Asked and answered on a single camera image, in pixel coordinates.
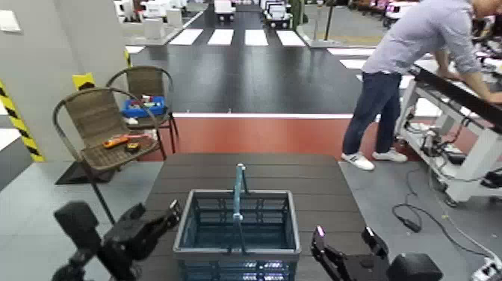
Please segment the basket handle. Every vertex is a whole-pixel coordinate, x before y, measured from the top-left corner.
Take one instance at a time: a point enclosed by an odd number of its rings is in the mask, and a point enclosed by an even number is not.
[[[241,214],[241,193],[242,193],[242,187],[244,186],[244,192],[246,194],[249,194],[250,191],[247,189],[247,182],[246,182],[246,174],[245,171],[246,167],[244,164],[240,163],[236,167],[236,174],[235,174],[235,185],[234,185],[234,214],[233,214],[233,220],[234,220],[234,235],[235,231],[238,231],[239,237],[241,238],[241,248],[242,248],[242,253],[245,254],[246,252],[246,245],[244,243],[244,234],[242,233],[242,220],[244,219],[242,214]],[[229,245],[229,253],[232,252],[233,245],[230,242]]]

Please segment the power adapter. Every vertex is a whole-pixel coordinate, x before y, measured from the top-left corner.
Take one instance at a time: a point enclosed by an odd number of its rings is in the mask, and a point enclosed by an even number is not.
[[[400,220],[401,223],[404,224],[404,226],[408,227],[410,230],[412,230],[415,233],[419,233],[422,230],[422,228],[419,225],[417,225],[416,223],[414,223],[412,220],[409,220],[404,217],[398,217],[397,219]]]

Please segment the white sneaker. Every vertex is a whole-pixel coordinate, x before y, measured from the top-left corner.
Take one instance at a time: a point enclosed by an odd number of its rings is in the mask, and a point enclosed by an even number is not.
[[[341,157],[345,161],[351,163],[352,165],[354,165],[362,170],[373,170],[375,168],[375,165],[373,165],[373,163],[371,163],[369,160],[367,160],[366,157],[364,157],[363,154],[360,152],[357,152],[354,154],[349,154],[349,155],[342,153]]]
[[[371,156],[373,156],[373,158],[375,158],[376,160],[389,160],[398,163],[408,161],[408,157],[406,157],[406,155],[397,152],[394,148],[391,148],[391,150],[386,153],[373,152]]]

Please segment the blue plastic basket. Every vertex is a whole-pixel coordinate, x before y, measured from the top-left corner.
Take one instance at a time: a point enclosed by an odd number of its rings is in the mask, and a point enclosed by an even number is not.
[[[293,196],[248,191],[242,170],[233,191],[190,192],[173,246],[184,281],[294,281],[301,247]]]
[[[122,115],[127,118],[130,117],[148,117],[148,113],[142,108],[129,108],[134,99],[128,99],[124,101],[124,109],[122,110]],[[148,108],[153,115],[161,115],[166,113],[165,101],[163,96],[153,96],[152,102],[159,103],[158,106],[152,106]]]

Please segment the white label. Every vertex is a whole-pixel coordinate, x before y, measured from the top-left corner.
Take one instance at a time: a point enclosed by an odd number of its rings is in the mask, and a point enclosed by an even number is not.
[[[21,32],[16,15],[12,10],[0,10],[0,30],[8,32]]]

